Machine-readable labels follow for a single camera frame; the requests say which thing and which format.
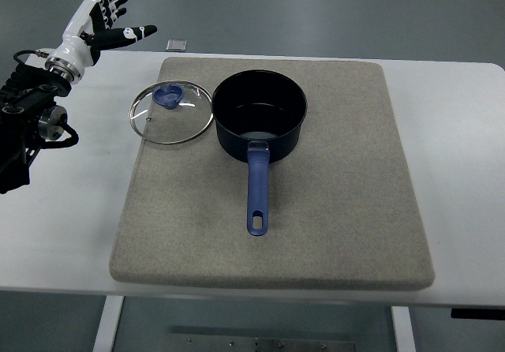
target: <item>black saucepan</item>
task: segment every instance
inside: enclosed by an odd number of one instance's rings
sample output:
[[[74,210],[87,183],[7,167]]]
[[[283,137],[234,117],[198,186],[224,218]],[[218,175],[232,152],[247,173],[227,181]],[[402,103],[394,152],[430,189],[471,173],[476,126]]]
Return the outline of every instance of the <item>black saucepan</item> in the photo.
[[[305,94],[280,73],[248,70],[217,87],[212,112],[223,149],[249,164],[247,230],[261,236],[268,230],[268,164],[296,146],[307,112]]]

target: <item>cutting mat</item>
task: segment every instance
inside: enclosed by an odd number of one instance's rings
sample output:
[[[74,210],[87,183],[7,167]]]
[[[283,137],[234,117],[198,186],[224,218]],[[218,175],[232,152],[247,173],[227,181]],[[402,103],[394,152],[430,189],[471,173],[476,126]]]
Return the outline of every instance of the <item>cutting mat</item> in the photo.
[[[256,238],[246,230],[248,168],[221,149],[214,126],[178,147],[143,140],[110,259],[113,278],[238,289],[431,285],[428,245],[381,67],[168,58],[159,81],[192,81],[212,93],[247,69],[285,74],[308,100],[297,147],[270,164],[267,234]]]

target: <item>cable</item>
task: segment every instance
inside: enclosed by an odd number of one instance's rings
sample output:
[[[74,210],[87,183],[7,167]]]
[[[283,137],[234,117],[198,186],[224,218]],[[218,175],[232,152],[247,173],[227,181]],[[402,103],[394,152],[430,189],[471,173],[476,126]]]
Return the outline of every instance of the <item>cable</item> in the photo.
[[[16,60],[16,62],[18,62],[19,64],[24,64],[24,62],[22,62],[19,57],[22,55],[22,54],[36,54],[37,56],[39,56],[40,58],[46,58],[47,56],[49,56],[48,53],[46,52],[42,52],[40,50],[22,50],[22,51],[19,51],[19,52],[16,52],[14,54],[14,60]]]

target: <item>blue handle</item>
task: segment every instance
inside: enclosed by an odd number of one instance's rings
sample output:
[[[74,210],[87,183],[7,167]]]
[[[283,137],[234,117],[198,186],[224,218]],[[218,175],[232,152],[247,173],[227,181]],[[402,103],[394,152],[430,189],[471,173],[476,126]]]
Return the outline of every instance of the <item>blue handle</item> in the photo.
[[[247,151],[249,179],[247,188],[247,231],[253,236],[265,235],[268,231],[268,144],[251,141]]]

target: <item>pot lid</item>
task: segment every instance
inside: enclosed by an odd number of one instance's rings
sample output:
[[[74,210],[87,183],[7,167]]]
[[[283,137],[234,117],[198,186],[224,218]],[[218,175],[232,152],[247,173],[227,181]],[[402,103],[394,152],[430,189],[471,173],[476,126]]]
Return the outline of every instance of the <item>pot lid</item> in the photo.
[[[180,144],[212,123],[211,95],[188,81],[164,81],[146,88],[129,109],[133,130],[157,144]]]

